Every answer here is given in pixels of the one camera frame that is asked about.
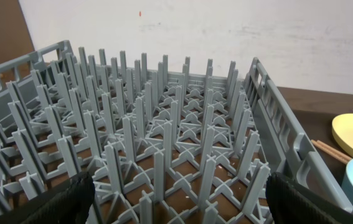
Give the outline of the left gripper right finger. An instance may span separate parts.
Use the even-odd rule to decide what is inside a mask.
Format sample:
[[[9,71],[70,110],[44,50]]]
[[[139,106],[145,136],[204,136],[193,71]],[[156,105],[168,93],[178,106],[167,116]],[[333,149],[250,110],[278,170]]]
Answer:
[[[280,172],[266,181],[266,201],[275,223],[353,223],[353,214]]]

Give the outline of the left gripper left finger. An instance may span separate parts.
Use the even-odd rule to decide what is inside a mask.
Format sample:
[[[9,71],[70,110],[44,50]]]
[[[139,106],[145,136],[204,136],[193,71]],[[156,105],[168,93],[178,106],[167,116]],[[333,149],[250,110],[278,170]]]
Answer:
[[[82,171],[10,212],[0,215],[0,224],[85,223],[95,199],[95,186]]]

